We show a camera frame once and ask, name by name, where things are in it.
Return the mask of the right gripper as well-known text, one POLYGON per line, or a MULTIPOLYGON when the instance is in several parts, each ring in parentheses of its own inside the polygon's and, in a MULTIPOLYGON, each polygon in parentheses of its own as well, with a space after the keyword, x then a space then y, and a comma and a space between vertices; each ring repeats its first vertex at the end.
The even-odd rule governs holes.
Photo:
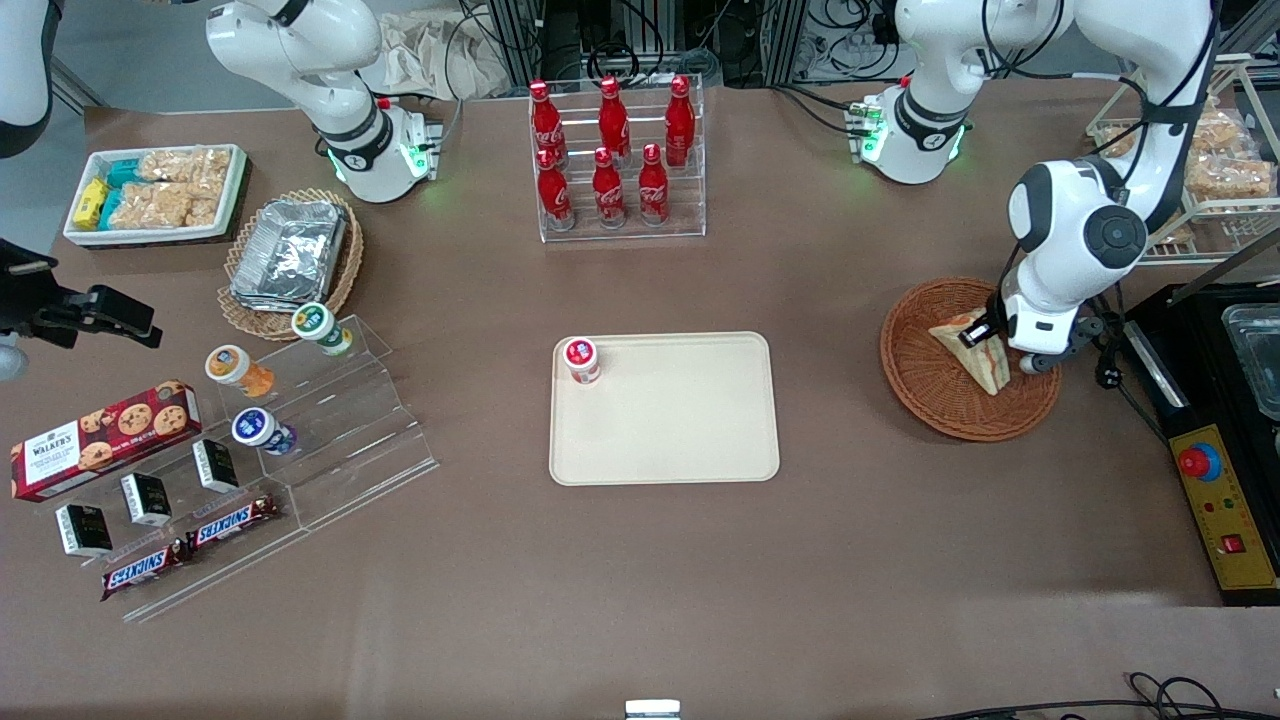
POLYGON ((52 269, 58 260, 1 240, 1 336, 27 337, 73 348, 73 329, 46 327, 38 323, 41 313, 65 307, 79 322, 74 331, 90 334, 111 334, 157 348, 163 331, 157 325, 145 329, 122 323, 152 323, 154 309, 128 293, 95 284, 87 291, 64 290, 55 281, 52 269))

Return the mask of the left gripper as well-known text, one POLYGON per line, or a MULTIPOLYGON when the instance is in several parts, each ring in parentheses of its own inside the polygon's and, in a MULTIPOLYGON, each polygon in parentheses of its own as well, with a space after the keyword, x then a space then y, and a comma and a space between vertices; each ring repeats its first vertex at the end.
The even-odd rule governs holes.
POLYGON ((1060 355, 1071 342, 1080 296, 1051 297, 1023 290, 995 288, 986 302, 986 318, 977 318, 957 334, 965 348, 1000 340, 1001 323, 1009 343, 1024 354, 1060 355))

